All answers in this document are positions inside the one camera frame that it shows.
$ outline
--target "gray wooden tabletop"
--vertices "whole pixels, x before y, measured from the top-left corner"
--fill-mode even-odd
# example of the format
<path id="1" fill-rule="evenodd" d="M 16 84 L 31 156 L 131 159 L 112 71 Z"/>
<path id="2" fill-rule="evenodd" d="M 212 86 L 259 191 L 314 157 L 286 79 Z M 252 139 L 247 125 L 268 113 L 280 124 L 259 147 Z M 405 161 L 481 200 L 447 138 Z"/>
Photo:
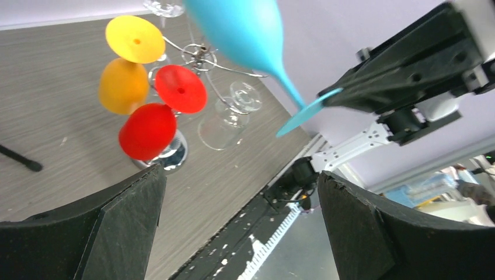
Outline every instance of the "gray wooden tabletop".
<path id="1" fill-rule="evenodd" d="M 60 207 L 138 171 L 117 142 L 126 117 L 107 112 L 96 94 L 101 71 L 116 57 L 104 39 L 107 22 L 0 32 L 0 144 L 44 165 L 33 173 L 0 155 L 0 221 Z M 169 20 L 166 36 L 184 46 L 187 30 L 185 17 Z M 168 55 L 180 62 L 171 46 Z M 258 79 L 220 70 L 212 76 L 222 91 L 239 79 L 255 86 L 263 108 L 241 143 L 222 152 L 199 140 L 202 113 L 179 117 L 190 155 L 169 176 L 150 280 L 174 273 L 309 141 L 300 129 L 275 139 L 289 115 Z"/>

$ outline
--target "chrome base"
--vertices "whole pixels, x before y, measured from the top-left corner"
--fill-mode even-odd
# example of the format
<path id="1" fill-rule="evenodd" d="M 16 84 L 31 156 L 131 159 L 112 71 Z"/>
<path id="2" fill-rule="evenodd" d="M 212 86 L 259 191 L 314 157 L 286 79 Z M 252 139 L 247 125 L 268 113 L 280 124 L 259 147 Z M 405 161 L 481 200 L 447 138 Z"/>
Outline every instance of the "chrome base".
<path id="1" fill-rule="evenodd" d="M 176 172 L 182 167 L 186 161 L 188 153 L 189 149 L 187 147 L 186 138 L 179 130 L 177 130 L 172 143 L 170 143 L 170 145 L 165 148 L 160 155 L 147 161 L 133 159 L 133 162 L 141 169 L 145 169 L 146 167 L 150 167 L 155 164 L 160 164 L 163 166 L 163 169 L 165 169 L 165 174 L 168 175 Z"/>

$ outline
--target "table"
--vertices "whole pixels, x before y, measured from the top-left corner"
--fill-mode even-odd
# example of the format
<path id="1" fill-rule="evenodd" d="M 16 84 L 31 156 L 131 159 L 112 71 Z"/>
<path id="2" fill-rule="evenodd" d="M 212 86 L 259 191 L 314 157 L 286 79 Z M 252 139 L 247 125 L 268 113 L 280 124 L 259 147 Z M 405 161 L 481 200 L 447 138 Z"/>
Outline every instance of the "table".
<path id="1" fill-rule="evenodd" d="M 97 99 L 101 71 L 116 58 L 104 39 L 107 22 L 0 32 L 0 143 L 45 167 L 32 173 L 0 156 L 0 221 L 60 207 L 138 171 L 117 142 L 126 117 L 107 112 Z M 175 43 L 189 42 L 185 17 L 169 20 L 167 27 Z M 168 50 L 179 62 L 179 53 Z M 253 115 L 240 145 L 223 152 L 206 148 L 197 137 L 201 113 L 179 117 L 190 154 L 169 176 L 149 280 L 177 270 L 309 141 L 300 129 L 275 139 L 289 114 L 258 79 L 222 71 L 212 75 L 220 90 L 236 79 L 255 86 L 264 107 Z"/>

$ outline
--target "gray floor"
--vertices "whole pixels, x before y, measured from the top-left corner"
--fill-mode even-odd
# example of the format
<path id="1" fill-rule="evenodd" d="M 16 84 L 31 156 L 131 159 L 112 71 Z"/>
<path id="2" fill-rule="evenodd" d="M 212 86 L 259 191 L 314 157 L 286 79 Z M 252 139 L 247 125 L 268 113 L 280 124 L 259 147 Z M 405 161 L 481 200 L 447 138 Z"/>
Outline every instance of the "gray floor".
<path id="1" fill-rule="evenodd" d="M 311 200 L 314 212 L 295 220 L 253 279 L 339 280 L 318 193 Z"/>
<path id="2" fill-rule="evenodd" d="M 185 20 L 167 25 L 166 35 L 179 45 L 189 40 Z M 106 23 L 0 32 L 0 143 L 45 165 L 32 173 L 0 156 L 0 221 L 62 206 L 138 171 L 117 143 L 126 118 L 104 110 L 96 95 L 101 71 L 116 57 L 104 40 Z M 168 50 L 179 62 L 179 53 Z M 190 157 L 169 177 L 149 280 L 166 279 L 178 269 L 309 141 L 300 129 L 275 139 L 289 115 L 258 79 L 213 75 L 221 90 L 236 79 L 257 87 L 264 107 L 240 145 L 224 152 L 198 139 L 201 113 L 179 118 Z"/>

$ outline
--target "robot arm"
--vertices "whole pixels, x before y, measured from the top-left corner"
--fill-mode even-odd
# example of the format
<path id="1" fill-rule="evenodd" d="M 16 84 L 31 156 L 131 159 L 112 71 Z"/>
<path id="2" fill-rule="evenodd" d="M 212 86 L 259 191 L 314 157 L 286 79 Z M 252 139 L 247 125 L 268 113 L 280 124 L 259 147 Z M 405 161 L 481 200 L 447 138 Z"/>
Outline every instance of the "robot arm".
<path id="1" fill-rule="evenodd" d="M 323 101 L 378 115 L 368 129 L 318 152 L 316 172 L 332 171 L 382 145 L 406 145 L 461 118 L 459 102 L 495 88 L 495 1 L 444 2 L 375 49 L 358 52 L 361 63 Z"/>

